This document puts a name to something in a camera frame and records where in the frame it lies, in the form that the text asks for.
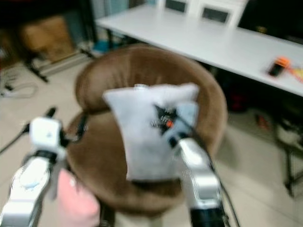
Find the beige floor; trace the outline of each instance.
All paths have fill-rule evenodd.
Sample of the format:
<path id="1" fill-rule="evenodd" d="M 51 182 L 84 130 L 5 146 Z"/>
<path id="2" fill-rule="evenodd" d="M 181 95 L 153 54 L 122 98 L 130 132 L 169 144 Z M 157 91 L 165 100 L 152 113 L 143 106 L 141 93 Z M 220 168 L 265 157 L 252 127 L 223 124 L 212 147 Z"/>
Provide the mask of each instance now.
<path id="1" fill-rule="evenodd" d="M 0 103 L 0 147 L 13 138 L 21 125 L 56 105 L 56 117 L 67 125 L 80 110 L 73 96 L 73 83 L 87 63 L 62 71 L 45 84 L 20 68 L 18 84 L 33 82 L 39 91 L 31 99 L 2 99 Z M 0 156 L 0 207 L 7 198 L 10 179 L 30 150 L 23 137 Z M 216 159 L 219 174 L 230 192 L 243 227 L 303 227 L 303 198 L 291 199 L 283 187 L 283 153 L 272 143 L 239 128 L 228 126 Z M 303 166 L 297 161 L 296 167 Z M 39 226 L 58 226 L 56 202 L 45 199 Z M 150 226 L 147 219 L 117 215 L 116 226 Z M 167 212 L 161 220 L 165 227 L 189 227 L 186 206 Z"/>

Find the pink cloth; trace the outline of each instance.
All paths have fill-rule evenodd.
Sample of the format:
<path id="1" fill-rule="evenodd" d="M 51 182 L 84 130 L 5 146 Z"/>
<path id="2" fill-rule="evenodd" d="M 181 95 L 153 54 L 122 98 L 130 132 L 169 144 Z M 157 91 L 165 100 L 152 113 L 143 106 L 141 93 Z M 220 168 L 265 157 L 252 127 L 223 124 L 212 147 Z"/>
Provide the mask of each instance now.
<path id="1" fill-rule="evenodd" d="M 58 178 L 58 211 L 62 227 L 96 227 L 100 205 L 96 197 L 75 177 L 62 169 Z"/>

